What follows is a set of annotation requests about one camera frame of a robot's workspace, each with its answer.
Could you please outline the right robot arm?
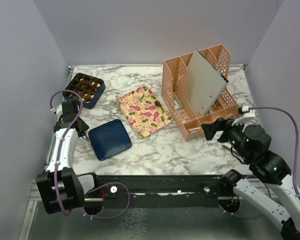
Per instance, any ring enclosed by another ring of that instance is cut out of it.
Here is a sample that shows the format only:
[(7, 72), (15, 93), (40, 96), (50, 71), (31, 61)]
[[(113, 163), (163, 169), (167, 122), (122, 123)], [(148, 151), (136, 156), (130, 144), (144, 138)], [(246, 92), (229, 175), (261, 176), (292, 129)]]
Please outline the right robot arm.
[(208, 141), (221, 131), (217, 141), (231, 144), (252, 174), (271, 189), (280, 202), (276, 203), (256, 189), (236, 170), (222, 176), (220, 191), (226, 196), (234, 193), (249, 202), (280, 230), (283, 239), (300, 240), (300, 191), (293, 184), (292, 171), (285, 160), (269, 149), (270, 135), (260, 125), (235, 125), (234, 120), (224, 118), (203, 123), (201, 127)]

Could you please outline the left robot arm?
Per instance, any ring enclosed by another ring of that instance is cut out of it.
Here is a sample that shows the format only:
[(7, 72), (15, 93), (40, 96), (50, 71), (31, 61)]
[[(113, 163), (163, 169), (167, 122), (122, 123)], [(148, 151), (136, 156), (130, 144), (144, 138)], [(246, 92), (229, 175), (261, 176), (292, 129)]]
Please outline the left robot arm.
[(84, 206), (85, 194), (93, 198), (100, 193), (94, 173), (76, 175), (73, 170), (75, 147), (88, 128), (75, 113), (62, 114), (53, 127), (55, 142), (50, 164), (36, 178), (48, 214), (68, 215), (72, 209)]

